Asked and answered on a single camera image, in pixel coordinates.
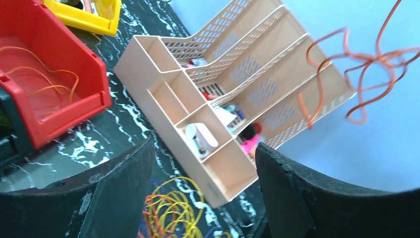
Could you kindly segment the pink desk organizer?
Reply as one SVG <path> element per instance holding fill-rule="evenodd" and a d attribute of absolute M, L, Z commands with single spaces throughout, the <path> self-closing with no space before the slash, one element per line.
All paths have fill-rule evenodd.
<path fill-rule="evenodd" d="M 114 72 L 208 204 L 219 207 L 258 175 L 242 143 L 277 149 L 351 99 L 353 90 L 280 0 L 234 0 L 187 38 L 135 35 Z M 219 146 L 204 159 L 185 127 L 204 123 Z"/>

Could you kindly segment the red plastic bin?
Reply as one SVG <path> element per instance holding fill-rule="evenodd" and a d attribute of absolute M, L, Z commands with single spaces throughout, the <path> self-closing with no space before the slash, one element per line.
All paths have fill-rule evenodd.
<path fill-rule="evenodd" d="M 111 106 L 105 64 L 39 0 L 0 3 L 0 85 L 36 149 Z"/>

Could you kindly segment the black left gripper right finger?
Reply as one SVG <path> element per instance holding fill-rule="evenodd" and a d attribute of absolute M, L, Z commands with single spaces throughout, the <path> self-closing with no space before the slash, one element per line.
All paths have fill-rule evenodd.
<path fill-rule="evenodd" d="M 347 183 L 295 162 L 264 143 L 256 166 L 274 238 L 417 238 L 420 191 Z"/>

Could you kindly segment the black plastic bin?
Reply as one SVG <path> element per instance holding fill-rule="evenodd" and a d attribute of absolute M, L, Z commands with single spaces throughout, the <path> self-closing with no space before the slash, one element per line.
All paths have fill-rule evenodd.
<path fill-rule="evenodd" d="M 32 154 L 34 147 L 14 99 L 0 89 L 0 170 Z"/>

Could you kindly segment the white eraser in organizer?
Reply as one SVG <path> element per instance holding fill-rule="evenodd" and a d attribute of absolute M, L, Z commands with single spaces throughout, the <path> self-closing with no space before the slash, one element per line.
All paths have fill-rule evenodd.
<path fill-rule="evenodd" d="M 204 159 L 219 146 L 215 136 L 201 122 L 186 125 L 185 136 L 191 150 L 200 159 Z"/>

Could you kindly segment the orange-yellow plastic bin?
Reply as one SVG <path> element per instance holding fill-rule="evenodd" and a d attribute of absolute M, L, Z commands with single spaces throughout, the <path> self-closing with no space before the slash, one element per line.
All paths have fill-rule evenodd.
<path fill-rule="evenodd" d="M 42 3 L 65 25 L 96 33 L 115 36 L 119 24 L 121 0 L 82 0 L 82 9 L 63 0 L 44 0 Z"/>

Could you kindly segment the pink item in organizer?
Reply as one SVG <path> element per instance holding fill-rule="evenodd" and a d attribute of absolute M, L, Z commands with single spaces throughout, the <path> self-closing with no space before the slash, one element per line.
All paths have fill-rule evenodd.
<path fill-rule="evenodd" d="M 243 151 L 249 155 L 251 159 L 255 158 L 256 147 L 263 137 L 259 134 L 256 134 L 253 138 L 246 140 L 242 143 Z"/>

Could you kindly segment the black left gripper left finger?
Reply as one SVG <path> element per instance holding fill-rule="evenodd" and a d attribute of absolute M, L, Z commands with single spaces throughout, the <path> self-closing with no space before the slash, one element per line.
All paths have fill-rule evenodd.
<path fill-rule="evenodd" d="M 154 158 L 146 140 L 45 188 L 1 193 L 1 237 L 135 238 Z"/>

